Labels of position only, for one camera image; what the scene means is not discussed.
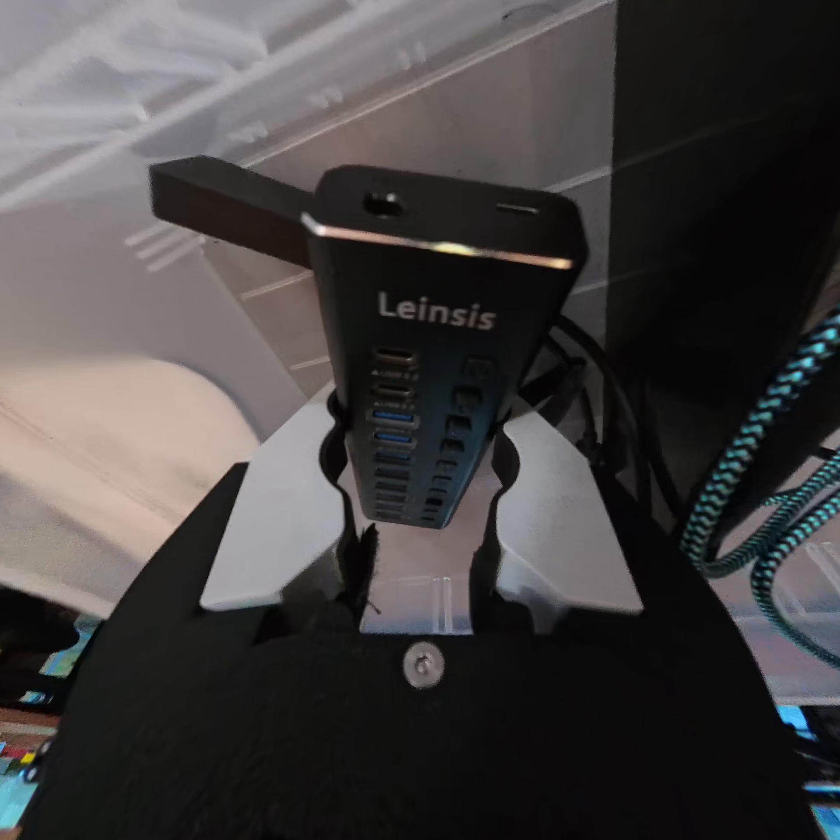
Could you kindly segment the clear plastic bin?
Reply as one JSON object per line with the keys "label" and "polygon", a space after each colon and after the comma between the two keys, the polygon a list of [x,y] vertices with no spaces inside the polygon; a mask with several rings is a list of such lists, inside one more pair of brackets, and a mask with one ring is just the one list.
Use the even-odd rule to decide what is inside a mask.
{"label": "clear plastic bin", "polygon": [[[838,2],[91,13],[2,81],[2,508],[35,519],[2,511],[3,588],[105,620],[335,393],[301,215],[345,165],[570,199],[589,257],[509,415],[597,463],[641,396],[646,505],[665,401],[694,495],[838,259]],[[386,566],[466,583],[496,435],[442,529],[368,519],[350,462]]]}

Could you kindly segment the black usb hub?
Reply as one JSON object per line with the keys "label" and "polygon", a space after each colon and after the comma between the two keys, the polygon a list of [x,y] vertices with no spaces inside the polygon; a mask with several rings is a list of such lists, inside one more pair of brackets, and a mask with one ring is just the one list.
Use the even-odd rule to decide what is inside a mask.
{"label": "black usb hub", "polygon": [[360,506],[447,527],[589,257],[551,192],[365,165],[301,215]]}

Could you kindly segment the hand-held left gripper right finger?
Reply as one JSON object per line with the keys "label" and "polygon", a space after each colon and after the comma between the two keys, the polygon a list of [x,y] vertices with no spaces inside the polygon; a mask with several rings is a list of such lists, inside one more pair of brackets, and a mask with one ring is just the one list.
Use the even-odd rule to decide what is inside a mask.
{"label": "hand-held left gripper right finger", "polygon": [[643,601],[590,462],[535,410],[513,410],[490,465],[500,488],[471,563],[474,634],[551,634],[570,614],[639,616]]}

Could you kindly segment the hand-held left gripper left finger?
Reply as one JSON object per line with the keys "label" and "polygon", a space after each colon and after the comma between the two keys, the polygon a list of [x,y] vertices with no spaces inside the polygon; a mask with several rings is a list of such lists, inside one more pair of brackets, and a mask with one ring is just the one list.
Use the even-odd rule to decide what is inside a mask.
{"label": "hand-held left gripper left finger", "polygon": [[319,392],[257,449],[206,578],[205,612],[268,607],[289,629],[362,629],[380,533],[340,483],[344,435],[337,396]]}

